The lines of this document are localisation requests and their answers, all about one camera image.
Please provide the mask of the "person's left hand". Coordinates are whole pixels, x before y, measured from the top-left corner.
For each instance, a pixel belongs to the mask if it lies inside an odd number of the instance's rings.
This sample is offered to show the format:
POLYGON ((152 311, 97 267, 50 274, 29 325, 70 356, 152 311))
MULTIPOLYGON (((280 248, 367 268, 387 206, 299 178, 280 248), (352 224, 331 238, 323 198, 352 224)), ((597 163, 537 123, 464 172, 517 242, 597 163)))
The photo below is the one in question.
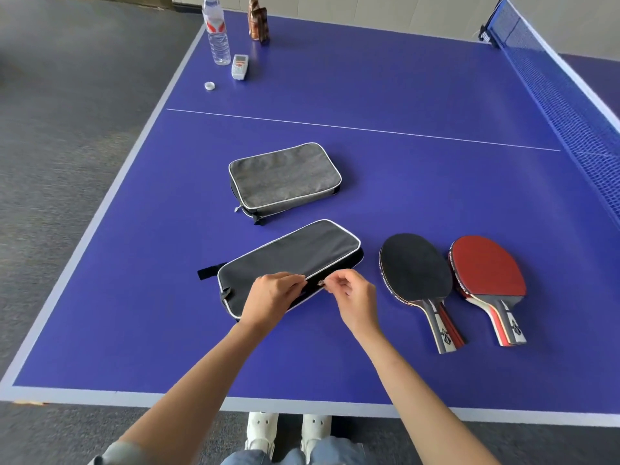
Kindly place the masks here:
POLYGON ((278 272, 258 277, 238 324, 246 330, 267 335, 282 320, 306 284, 302 274, 278 272))

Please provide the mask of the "person's right hand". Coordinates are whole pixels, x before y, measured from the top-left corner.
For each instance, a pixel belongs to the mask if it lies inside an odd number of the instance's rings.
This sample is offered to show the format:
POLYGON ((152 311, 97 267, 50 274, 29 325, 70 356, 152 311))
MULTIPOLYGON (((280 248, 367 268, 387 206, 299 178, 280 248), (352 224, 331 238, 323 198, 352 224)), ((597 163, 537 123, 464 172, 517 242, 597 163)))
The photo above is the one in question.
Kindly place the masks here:
POLYGON ((337 270, 325 280, 348 280, 349 297, 335 297, 340 316, 360 344, 381 333, 377 318, 376 288, 354 269, 337 270))

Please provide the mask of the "black paddle case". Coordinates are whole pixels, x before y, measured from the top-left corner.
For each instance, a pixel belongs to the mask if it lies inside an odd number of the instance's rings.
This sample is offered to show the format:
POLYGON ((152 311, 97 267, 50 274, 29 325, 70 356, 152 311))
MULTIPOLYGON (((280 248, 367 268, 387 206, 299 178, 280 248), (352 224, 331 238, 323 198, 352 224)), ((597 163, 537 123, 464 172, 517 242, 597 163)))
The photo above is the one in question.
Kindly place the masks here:
POLYGON ((323 289, 324 279, 337 270, 354 268, 364 257, 361 240, 343 226, 321 219, 270 241, 230 262, 197 271, 200 280, 215 277, 228 314, 240 320, 253 282, 278 272, 302 274, 306 285, 290 309, 323 289))

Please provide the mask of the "person's right forearm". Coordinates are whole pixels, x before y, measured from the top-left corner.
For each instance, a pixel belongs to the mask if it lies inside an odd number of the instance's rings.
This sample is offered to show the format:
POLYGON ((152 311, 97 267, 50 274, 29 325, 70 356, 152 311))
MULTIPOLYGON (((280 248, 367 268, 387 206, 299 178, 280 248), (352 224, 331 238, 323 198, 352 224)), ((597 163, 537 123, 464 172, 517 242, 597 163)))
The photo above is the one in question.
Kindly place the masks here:
POLYGON ((355 326, 352 333, 376 369, 423 465, 500 465, 376 324, 355 326))

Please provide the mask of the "person's left forearm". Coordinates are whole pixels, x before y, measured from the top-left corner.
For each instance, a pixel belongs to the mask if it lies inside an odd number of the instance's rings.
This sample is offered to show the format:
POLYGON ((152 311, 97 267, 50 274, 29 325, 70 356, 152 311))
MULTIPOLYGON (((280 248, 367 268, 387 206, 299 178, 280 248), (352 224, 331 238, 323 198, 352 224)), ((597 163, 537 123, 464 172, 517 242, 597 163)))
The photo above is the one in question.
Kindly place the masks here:
POLYGON ((274 328, 241 320, 118 440, 152 465, 192 465, 234 380, 274 328))

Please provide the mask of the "black rubber table tennis paddle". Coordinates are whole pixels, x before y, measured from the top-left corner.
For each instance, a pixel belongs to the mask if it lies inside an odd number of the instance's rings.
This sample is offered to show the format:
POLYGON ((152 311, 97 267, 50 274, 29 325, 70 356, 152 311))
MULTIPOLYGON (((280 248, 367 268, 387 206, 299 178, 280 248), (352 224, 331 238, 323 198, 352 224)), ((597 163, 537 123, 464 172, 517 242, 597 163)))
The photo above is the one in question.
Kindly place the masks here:
POLYGON ((465 345, 444 304, 453 289, 453 277, 431 242, 412 233, 391 235, 380 248, 379 269, 396 299, 425 314, 439 353, 451 353, 465 345))

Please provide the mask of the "grey paddle case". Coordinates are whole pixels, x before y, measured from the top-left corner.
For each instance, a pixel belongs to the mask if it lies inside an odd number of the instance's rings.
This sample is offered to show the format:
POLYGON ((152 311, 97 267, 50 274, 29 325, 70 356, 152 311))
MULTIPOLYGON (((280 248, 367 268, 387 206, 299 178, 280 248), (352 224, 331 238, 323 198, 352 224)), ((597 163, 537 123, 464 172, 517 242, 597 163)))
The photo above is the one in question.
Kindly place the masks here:
POLYGON ((266 218, 335 195, 342 175, 316 142, 244 157, 228 165, 230 186, 241 211, 255 225, 266 218))

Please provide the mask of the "person's right white shoe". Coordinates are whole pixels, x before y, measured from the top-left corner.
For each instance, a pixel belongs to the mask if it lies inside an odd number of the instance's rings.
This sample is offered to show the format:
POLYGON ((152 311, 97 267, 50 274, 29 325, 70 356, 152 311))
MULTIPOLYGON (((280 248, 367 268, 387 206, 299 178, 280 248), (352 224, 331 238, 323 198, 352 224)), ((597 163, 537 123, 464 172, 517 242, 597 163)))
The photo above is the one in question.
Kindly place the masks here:
POLYGON ((309 465, 311 461, 311 452, 317 443, 330 436, 331 426, 331 415, 303 415, 299 448, 305 457, 306 465, 309 465))

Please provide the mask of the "person's white shoe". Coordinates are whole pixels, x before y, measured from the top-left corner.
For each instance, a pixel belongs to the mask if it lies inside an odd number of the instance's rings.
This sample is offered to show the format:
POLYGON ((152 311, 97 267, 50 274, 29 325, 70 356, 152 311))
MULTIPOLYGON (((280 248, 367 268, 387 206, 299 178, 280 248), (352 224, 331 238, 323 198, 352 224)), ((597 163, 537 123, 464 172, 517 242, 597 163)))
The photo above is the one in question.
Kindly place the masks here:
POLYGON ((330 436, 331 426, 331 415, 303 415, 299 448, 305 457, 306 465, 309 465, 311 461, 311 452, 317 443, 330 436))
POLYGON ((260 450, 269 459, 275 451, 279 413, 250 412, 246 428, 245 451, 260 450))

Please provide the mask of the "person's left white shoe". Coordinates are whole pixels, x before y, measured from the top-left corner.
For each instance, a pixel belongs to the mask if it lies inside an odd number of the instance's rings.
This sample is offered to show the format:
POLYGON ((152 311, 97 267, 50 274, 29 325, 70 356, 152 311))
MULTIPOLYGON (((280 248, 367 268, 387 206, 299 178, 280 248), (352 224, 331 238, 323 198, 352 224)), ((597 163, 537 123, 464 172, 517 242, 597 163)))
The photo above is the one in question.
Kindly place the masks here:
POLYGON ((246 428, 245 451, 260 450, 269 459, 275 451, 279 413, 250 412, 246 428))

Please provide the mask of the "red rubber table tennis paddle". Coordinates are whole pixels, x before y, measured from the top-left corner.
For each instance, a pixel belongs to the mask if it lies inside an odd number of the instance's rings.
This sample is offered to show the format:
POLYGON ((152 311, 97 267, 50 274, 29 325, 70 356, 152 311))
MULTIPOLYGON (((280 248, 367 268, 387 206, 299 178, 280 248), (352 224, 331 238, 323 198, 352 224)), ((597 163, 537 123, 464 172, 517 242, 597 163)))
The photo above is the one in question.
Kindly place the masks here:
POLYGON ((452 243, 448 262, 458 292, 489 316, 498 343, 527 343, 512 312, 526 296, 526 283, 515 258, 491 239, 465 235, 452 243))

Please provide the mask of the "person's blue jeans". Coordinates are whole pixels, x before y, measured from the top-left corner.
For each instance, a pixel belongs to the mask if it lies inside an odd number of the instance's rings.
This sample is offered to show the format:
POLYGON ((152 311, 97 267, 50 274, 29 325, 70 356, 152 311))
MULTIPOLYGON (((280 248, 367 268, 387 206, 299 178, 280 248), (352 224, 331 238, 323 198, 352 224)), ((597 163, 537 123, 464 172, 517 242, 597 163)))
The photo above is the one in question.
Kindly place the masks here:
POLYGON ((262 450, 237 451, 225 458, 220 465, 376 465, 372 455, 366 453, 362 444, 347 438, 329 436, 314 446, 309 463, 299 448, 291 449, 282 461, 274 462, 262 450))

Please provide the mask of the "clear plastic water bottle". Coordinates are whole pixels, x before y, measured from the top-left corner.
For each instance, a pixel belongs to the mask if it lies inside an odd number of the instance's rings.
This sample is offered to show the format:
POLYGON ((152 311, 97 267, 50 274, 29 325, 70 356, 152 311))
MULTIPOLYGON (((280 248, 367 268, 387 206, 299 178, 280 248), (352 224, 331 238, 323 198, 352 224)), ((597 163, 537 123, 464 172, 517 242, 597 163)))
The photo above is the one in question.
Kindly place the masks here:
POLYGON ((203 0, 202 15, 214 62, 220 66, 231 63, 224 10, 219 0, 203 0))

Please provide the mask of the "brown drink bottle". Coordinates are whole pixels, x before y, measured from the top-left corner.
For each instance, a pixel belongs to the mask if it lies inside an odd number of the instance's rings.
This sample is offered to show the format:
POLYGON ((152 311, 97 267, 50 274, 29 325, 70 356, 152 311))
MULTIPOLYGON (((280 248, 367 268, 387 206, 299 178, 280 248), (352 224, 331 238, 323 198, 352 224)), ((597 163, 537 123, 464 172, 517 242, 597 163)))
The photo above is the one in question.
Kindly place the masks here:
POLYGON ((249 0, 247 20, 251 39, 267 45, 270 42, 267 10, 260 7, 259 0, 249 0))

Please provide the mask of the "blue table tennis net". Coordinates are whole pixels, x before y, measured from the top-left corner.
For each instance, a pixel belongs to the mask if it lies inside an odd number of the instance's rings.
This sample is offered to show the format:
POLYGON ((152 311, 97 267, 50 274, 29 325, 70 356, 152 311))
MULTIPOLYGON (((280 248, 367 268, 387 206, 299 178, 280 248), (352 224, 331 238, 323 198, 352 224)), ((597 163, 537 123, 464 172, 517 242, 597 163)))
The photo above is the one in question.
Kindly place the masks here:
POLYGON ((511 0, 499 0, 487 31, 620 227, 620 118, 511 0))

